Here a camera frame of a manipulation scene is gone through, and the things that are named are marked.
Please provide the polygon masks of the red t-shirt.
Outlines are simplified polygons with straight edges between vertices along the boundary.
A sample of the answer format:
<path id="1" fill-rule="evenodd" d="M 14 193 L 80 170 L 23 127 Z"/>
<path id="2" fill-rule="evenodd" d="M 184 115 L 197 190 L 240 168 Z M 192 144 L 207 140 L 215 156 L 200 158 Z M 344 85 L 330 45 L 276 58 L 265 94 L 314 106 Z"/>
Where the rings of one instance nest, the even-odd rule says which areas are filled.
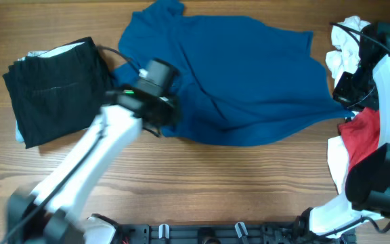
<path id="1" fill-rule="evenodd" d="M 370 108 L 338 126 L 349 157 L 348 171 L 378 148 L 380 128 L 380 113 Z"/>

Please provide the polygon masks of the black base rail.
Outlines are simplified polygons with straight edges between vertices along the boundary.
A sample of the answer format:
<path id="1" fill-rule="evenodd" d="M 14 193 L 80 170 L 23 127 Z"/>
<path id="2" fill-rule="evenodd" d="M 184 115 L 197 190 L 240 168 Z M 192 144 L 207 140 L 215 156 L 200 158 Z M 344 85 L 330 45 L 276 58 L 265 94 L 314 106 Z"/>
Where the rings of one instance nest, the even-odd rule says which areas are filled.
<path id="1" fill-rule="evenodd" d="M 293 223 L 267 222 L 264 224 L 226 225 L 177 225 L 123 224 L 117 228 L 114 243 L 119 244 L 294 244 L 335 243 L 356 244 L 354 230 L 344 232 L 340 237 L 294 236 Z"/>

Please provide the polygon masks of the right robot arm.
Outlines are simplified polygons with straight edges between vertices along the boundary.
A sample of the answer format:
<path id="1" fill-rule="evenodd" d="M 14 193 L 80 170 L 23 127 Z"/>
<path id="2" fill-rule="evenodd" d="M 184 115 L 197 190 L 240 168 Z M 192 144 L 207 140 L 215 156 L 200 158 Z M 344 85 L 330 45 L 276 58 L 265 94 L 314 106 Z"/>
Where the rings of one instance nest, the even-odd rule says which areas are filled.
<path id="1" fill-rule="evenodd" d="M 344 191 L 296 219 L 294 238 L 301 238 L 303 243 L 337 239 L 365 222 L 381 234 L 390 230 L 390 24 L 377 22 L 361 31 L 339 23 L 335 26 L 357 41 L 360 55 L 357 70 L 343 75 L 339 83 L 346 84 L 349 91 L 355 84 L 371 87 L 362 98 L 339 98 L 355 108 L 367 105 L 367 97 L 376 94 L 380 129 L 376 149 L 356 164 L 349 164 Z"/>

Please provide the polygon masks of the folded black garment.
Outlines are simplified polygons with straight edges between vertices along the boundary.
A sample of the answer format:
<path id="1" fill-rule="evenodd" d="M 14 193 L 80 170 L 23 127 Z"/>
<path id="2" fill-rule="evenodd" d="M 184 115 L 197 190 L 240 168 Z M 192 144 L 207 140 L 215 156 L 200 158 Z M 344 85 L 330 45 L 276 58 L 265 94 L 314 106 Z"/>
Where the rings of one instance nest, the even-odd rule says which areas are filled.
<path id="1" fill-rule="evenodd" d="M 72 43 L 82 41 L 57 56 L 15 61 L 3 75 L 26 148 L 89 127 L 111 90 L 108 66 L 93 39 Z"/>

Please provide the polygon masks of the white t-shirt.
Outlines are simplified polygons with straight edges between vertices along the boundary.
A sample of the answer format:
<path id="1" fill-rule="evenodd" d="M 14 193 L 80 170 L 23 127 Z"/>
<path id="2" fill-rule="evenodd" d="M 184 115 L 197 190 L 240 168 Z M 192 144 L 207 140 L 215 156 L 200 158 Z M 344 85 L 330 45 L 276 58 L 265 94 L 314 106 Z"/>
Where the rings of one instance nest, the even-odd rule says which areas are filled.
<path id="1" fill-rule="evenodd" d="M 336 50 L 326 54 L 326 64 L 332 73 L 334 87 L 336 87 L 345 71 L 354 73 L 357 70 L 360 61 L 358 57 L 359 45 L 352 36 L 337 26 L 332 28 L 331 42 Z M 345 189 L 346 173 L 349 166 L 349 155 L 341 136 L 327 140 L 327 163 L 337 192 L 341 194 Z"/>

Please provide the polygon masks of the white garment under black stack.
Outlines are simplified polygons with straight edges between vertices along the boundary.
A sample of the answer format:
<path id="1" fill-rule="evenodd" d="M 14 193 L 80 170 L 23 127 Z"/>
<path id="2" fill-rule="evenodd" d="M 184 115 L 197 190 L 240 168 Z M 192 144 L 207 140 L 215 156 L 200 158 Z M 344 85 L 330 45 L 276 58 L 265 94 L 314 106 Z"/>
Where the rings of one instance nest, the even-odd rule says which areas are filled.
<path id="1" fill-rule="evenodd" d="M 40 58 L 50 58 L 53 56 L 57 56 L 59 54 L 62 54 L 64 52 L 67 52 L 79 45 L 84 44 L 84 41 L 82 42 L 77 42 L 77 43 L 71 43 L 71 44 L 66 44 L 63 46 L 59 46 L 56 48 L 53 48 L 51 50 L 45 50 L 45 51 L 30 51 L 27 53 L 26 56 L 19 58 L 18 61 L 24 61 L 27 57 L 40 57 Z M 24 138 L 19 130 L 18 124 L 16 123 L 16 130 L 15 130 L 15 138 L 16 141 L 19 143 L 24 143 Z"/>

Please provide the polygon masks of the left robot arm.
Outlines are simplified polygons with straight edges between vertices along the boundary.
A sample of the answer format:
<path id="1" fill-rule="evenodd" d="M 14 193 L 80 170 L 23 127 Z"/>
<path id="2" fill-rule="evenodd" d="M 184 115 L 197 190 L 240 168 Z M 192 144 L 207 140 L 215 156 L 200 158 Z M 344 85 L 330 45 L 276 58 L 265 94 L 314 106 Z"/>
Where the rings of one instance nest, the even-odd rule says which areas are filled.
<path id="1" fill-rule="evenodd" d="M 170 88 L 177 70 L 153 59 L 135 85 L 108 91 L 81 140 L 59 167 L 29 195 L 14 192 L 7 202 L 2 243 L 120 243 L 118 225 L 99 216 L 81 220 L 91 191 L 118 154 L 143 130 L 157 136 L 177 119 Z"/>

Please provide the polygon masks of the blue polo shirt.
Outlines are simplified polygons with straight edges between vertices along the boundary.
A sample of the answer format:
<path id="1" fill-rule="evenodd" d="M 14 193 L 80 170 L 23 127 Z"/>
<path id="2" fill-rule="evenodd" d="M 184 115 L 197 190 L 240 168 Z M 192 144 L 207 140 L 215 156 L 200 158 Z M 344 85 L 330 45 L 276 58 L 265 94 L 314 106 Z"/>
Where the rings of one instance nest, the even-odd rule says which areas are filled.
<path id="1" fill-rule="evenodd" d="M 179 1 L 134 12 L 118 49 L 132 59 L 114 71 L 134 84 L 154 58 L 177 69 L 171 93 L 179 119 L 166 137 L 222 146 L 258 146 L 324 121 L 348 117 L 328 91 L 325 68 L 311 57 L 313 34 L 246 16 L 185 16 Z"/>

